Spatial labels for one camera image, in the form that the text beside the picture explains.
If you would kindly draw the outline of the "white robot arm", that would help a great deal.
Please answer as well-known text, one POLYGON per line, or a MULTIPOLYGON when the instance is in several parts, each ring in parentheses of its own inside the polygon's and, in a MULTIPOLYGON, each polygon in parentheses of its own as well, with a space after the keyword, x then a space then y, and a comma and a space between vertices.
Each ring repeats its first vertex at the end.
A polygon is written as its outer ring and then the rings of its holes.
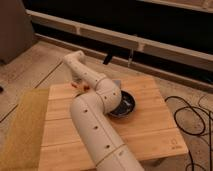
POLYGON ((105 117, 119 106, 120 88, 105 74, 87 67, 82 51, 66 55, 63 61, 77 82, 91 87, 72 100, 70 115, 97 171, 145 171, 105 117))

